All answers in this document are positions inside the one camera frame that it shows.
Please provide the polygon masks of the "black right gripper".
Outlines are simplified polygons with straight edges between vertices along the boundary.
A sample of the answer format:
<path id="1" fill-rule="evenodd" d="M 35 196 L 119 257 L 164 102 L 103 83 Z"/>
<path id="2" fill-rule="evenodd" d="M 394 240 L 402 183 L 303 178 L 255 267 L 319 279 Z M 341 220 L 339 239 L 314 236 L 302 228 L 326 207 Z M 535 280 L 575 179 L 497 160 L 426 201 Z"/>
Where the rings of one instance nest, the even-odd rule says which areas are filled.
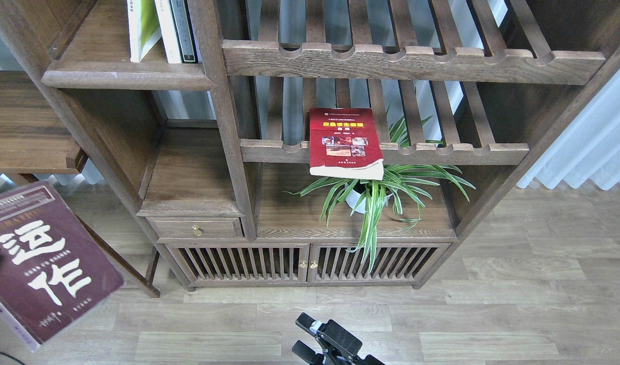
<path id="1" fill-rule="evenodd" d="M 296 325 L 312 335 L 323 349 L 321 353 L 316 353 L 305 343 L 300 340 L 296 341 L 292 347 L 292 353 L 307 364 L 384 365 L 372 355 L 360 358 L 358 352 L 361 349 L 362 342 L 332 319 L 323 323 L 303 312 L 296 319 Z"/>

